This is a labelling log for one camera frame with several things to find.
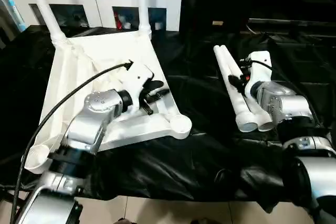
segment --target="silver robotic arm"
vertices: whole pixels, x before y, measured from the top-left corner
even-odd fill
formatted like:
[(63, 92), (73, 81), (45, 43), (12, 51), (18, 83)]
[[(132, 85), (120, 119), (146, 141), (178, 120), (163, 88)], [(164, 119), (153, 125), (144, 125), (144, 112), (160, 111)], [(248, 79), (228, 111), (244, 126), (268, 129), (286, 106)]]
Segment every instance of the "silver robotic arm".
[(16, 223), (79, 223), (82, 206), (74, 197), (82, 192), (107, 125), (130, 105), (127, 91), (95, 92), (86, 97)]
[(282, 176), (290, 200), (304, 207), (315, 223), (336, 223), (336, 151), (326, 131), (316, 127), (305, 97), (270, 78), (261, 79), (251, 76), (245, 95), (272, 117), (284, 149)]

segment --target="white plastic frame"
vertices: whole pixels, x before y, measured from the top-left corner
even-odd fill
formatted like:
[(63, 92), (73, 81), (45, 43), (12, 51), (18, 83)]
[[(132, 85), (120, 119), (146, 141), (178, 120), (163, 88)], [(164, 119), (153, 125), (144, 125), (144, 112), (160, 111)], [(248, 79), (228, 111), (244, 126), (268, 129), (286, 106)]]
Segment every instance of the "white plastic frame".
[[(58, 69), (62, 69), (60, 68), (63, 64), (62, 59), (66, 60), (65, 56), (57, 56), (57, 54), (61, 54), (62, 48), (67, 48), (69, 45), (73, 45), (71, 47), (74, 48), (73, 50), (76, 50), (76, 53), (74, 54), (77, 55), (79, 59), (81, 57), (85, 58), (85, 55), (90, 58), (96, 54), (106, 58), (111, 57), (111, 48), (115, 45), (117, 47), (117, 49), (114, 50), (116, 55), (124, 55), (124, 61), (128, 61), (130, 59), (130, 54), (123, 54), (123, 52), (133, 52), (133, 58), (131, 58), (131, 60), (134, 62), (138, 61), (146, 65), (154, 73), (153, 80), (161, 80), (164, 82), (164, 86), (169, 88), (160, 63), (149, 40), (151, 31), (148, 22), (148, 7), (146, 0), (139, 0), (141, 5), (141, 7), (139, 7), (139, 11), (141, 12), (139, 14), (141, 24), (139, 31), (77, 38), (66, 38), (64, 33), (60, 30), (46, 0), (36, 0), (36, 2), (50, 31), (52, 42), (56, 47), (51, 74), (53, 71), (55, 72), (55, 69), (56, 71)], [(47, 107), (53, 106), (53, 104), (45, 106), (46, 101), (52, 101), (54, 105), (56, 104), (54, 96), (58, 87), (56, 87), (54, 83), (58, 83), (58, 79), (64, 78), (64, 74), (61, 72), (56, 72), (53, 76), (51, 74), (48, 82), (45, 104), (41, 114), (41, 120), (50, 110), (50, 108)], [(78, 100), (75, 101), (76, 103), (74, 105), (76, 107), (81, 105)], [(108, 126), (106, 135), (99, 150), (108, 150), (110, 148), (142, 142), (167, 135), (177, 139), (183, 139), (189, 135), (192, 122), (188, 117), (180, 114), (171, 93), (156, 101), (153, 105), (151, 105), (151, 107), (154, 111), (154, 114), (152, 115), (147, 115), (144, 111), (138, 110), (136, 114), (132, 115), (132, 118), (127, 118), (127, 120), (124, 121), (112, 122)], [(59, 143), (60, 139), (58, 137), (52, 137), (46, 140), (38, 135), (35, 139), (34, 146), (45, 145), (50, 151), (54, 151), (58, 148)], [(50, 165), (49, 160), (45, 160), (45, 152), (29, 152), (29, 155), (30, 154), (33, 155), (32, 158), (34, 160), (31, 158), (27, 159), (32, 160), (31, 163), (26, 162), (25, 168), (27, 170), (33, 173), (41, 173), (48, 168), (48, 165)]]

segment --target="table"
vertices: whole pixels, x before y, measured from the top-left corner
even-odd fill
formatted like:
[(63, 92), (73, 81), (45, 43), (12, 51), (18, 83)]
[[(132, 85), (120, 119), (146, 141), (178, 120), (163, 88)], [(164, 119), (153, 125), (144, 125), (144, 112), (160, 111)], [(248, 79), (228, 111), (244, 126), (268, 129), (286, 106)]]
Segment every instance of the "table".
[[(63, 30), (68, 37), (83, 31), (91, 35), (116, 32), (109, 28)], [(179, 110), (193, 122), (191, 135), (100, 152), (85, 187), (86, 197), (254, 200), (268, 212), (278, 201), (287, 200), (276, 134), (238, 131), (212, 47), (225, 44), (236, 59), (269, 50), (272, 65), (301, 85), (323, 124), (331, 127), (336, 118), (336, 39), (303, 34), (180, 37), (176, 32), (159, 32), (153, 34), (152, 44)], [(46, 27), (30, 26), (0, 56), (0, 76), (6, 79), (2, 82), (1, 101), (6, 106), (0, 150), (0, 168), (6, 176), (0, 178), (0, 188), (14, 185), (21, 151), (39, 121), (53, 55)], [(279, 76), (272, 78), (281, 82)], [(24, 188), (32, 189), (36, 178), (25, 172)]]

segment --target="white pvc pipe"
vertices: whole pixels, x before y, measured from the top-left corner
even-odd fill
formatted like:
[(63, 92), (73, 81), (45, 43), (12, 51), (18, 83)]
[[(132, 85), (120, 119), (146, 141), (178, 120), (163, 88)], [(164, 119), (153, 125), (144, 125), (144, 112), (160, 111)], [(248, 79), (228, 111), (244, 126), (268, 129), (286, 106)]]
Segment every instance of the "white pvc pipe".
[[(236, 61), (230, 54), (226, 46), (221, 46), (221, 50), (225, 56), (225, 60), (234, 76), (240, 77), (243, 73)], [(244, 97), (250, 111), (256, 116), (259, 131), (269, 131), (274, 128), (271, 116), (263, 110), (255, 99), (250, 96)]]
[(235, 87), (229, 83), (228, 76), (231, 75), (230, 68), (226, 62), (225, 55), (219, 46), (214, 47), (217, 62), (222, 73), (224, 83), (229, 94), (232, 106), (236, 113), (236, 123), (241, 132), (254, 131), (258, 125), (255, 116), (250, 112), (247, 104)]
[(51, 11), (47, 0), (36, 0), (36, 3), (49, 29), (52, 43), (56, 45), (61, 42), (65, 42), (67, 38), (59, 28), (59, 25), (56, 21), (54, 14)]
[(149, 24), (147, 0), (139, 0), (139, 21), (139, 32), (147, 34), (151, 39), (152, 30)]

